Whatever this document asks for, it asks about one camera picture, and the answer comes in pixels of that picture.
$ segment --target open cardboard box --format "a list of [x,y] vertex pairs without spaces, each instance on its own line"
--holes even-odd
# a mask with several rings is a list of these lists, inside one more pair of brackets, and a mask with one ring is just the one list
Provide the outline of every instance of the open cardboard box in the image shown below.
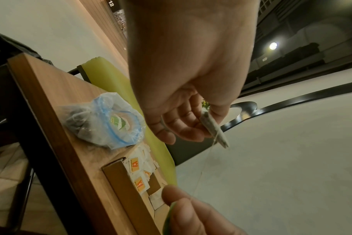
[[163,204],[154,210],[149,196],[166,186],[167,182],[160,168],[157,168],[150,176],[150,188],[142,195],[139,194],[123,164],[123,160],[129,157],[136,147],[137,145],[120,153],[119,160],[104,166],[103,171],[136,232],[139,235],[161,235],[169,206]]

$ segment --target clear plastic bag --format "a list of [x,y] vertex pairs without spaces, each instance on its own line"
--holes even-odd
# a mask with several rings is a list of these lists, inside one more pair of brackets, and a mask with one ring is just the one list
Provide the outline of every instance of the clear plastic bag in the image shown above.
[[144,139],[145,120],[118,93],[104,93],[91,103],[62,106],[61,121],[78,138],[117,149]]

